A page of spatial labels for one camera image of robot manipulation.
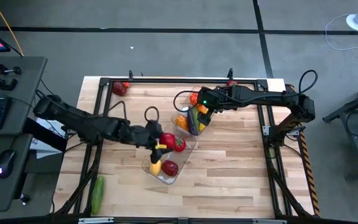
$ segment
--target eggplant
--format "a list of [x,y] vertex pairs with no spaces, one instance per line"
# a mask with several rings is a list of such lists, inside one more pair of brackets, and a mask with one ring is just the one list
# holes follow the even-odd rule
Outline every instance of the eggplant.
[[200,126],[197,116],[198,108],[196,106],[187,111],[187,126],[189,128],[189,133],[194,136],[198,135],[198,128]]

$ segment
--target orange pepper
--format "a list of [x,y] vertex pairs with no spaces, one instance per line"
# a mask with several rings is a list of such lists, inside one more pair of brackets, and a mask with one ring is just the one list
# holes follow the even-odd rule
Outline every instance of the orange pepper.
[[185,131],[189,131],[188,126],[187,126],[187,119],[183,115],[180,115],[176,118],[175,124],[177,124],[177,126],[183,128]]
[[206,114],[208,112],[208,108],[206,108],[204,105],[197,105],[197,109],[199,112],[202,112],[203,114]]
[[192,93],[191,95],[190,95],[190,103],[191,103],[191,105],[195,105],[195,104],[197,104],[197,97],[198,97],[198,93]]

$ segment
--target clear plastic container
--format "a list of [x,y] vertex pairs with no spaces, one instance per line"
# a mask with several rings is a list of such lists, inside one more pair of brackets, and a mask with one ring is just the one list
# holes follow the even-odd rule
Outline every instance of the clear plastic container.
[[183,131],[182,128],[176,127],[175,125],[168,125],[164,127],[163,132],[174,134],[176,137],[182,138],[183,140],[186,141],[186,148],[182,152],[173,151],[173,152],[166,153],[161,157],[161,163],[164,163],[164,161],[166,160],[170,160],[176,163],[178,165],[178,173],[176,174],[176,176],[170,177],[167,174],[165,174],[164,171],[161,170],[157,176],[152,175],[149,170],[150,163],[151,163],[150,157],[147,157],[143,161],[142,168],[146,173],[150,174],[152,177],[163,182],[164,184],[173,184],[174,181],[176,181],[177,177],[179,176],[183,166],[185,166],[186,161],[189,158],[193,148],[196,146],[197,141],[194,136],[187,133],[186,131]]
[[[192,90],[192,91],[199,91],[200,89],[201,89],[200,86],[196,86],[196,87],[193,87],[191,90]],[[185,101],[183,101],[183,102],[181,102],[181,103],[177,102],[177,107],[178,107],[179,109],[186,108],[186,107],[187,107],[187,108],[191,108],[191,107],[193,106],[193,105],[190,103],[190,95],[191,95],[191,94],[192,94],[192,93],[190,93],[190,94],[186,97],[186,100],[185,100]],[[189,131],[184,130],[183,128],[179,127],[179,126],[176,124],[176,119],[177,119],[179,116],[184,116],[184,117],[186,117],[186,119],[187,119],[187,113],[182,113],[182,112],[177,111],[177,112],[176,112],[175,114],[173,114],[173,116],[171,117],[172,123],[173,123],[175,126],[177,126],[180,130],[182,130],[182,131],[184,131],[184,132],[190,134]],[[196,136],[199,136],[204,130],[198,131],[198,133],[197,133]]]

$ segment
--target white cable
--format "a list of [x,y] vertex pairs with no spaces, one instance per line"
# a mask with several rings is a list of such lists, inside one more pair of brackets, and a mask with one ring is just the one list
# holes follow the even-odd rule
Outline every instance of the white cable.
[[337,48],[333,47],[331,44],[329,44],[329,42],[328,42],[328,40],[327,40],[327,36],[328,36],[328,35],[327,35],[327,28],[328,28],[328,26],[329,26],[331,23],[333,23],[334,20],[339,19],[339,18],[344,17],[344,16],[348,16],[348,15],[350,15],[350,14],[344,14],[344,15],[335,17],[334,19],[332,19],[331,22],[328,22],[328,24],[326,25],[326,28],[325,28],[325,30],[324,30],[324,31],[325,31],[326,43],[328,44],[328,46],[329,46],[330,48],[332,48],[332,49],[334,49],[334,50],[352,50],[352,49],[358,49],[358,47],[349,47],[349,48],[347,48],[347,49],[337,49]]

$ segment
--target gray floor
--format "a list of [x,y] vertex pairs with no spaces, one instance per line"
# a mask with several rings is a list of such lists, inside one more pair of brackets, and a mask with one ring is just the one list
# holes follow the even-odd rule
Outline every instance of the gray floor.
[[[259,6],[265,29],[324,30],[332,18],[355,13],[358,0],[260,0]],[[4,0],[0,7],[12,26],[257,28],[252,0]],[[348,30],[343,20],[329,29]],[[257,34],[16,35],[25,55],[48,57],[45,83],[73,105],[85,75],[127,75],[131,69],[145,75],[221,77],[232,67],[236,77],[266,77]],[[8,32],[0,32],[0,36],[14,44]],[[266,39],[275,78],[297,86],[304,71],[319,72],[318,83],[307,93],[314,99],[317,118],[306,125],[305,133],[321,214],[358,221],[358,182],[344,180],[358,169],[357,156],[340,121],[325,124],[321,120],[355,97],[358,50],[332,50],[322,35],[267,35]],[[352,47],[358,45],[358,35],[330,36],[329,41],[338,47]],[[56,181],[55,175],[51,176],[36,176],[27,183],[29,191],[38,195],[36,206],[14,203],[4,217],[47,213]]]

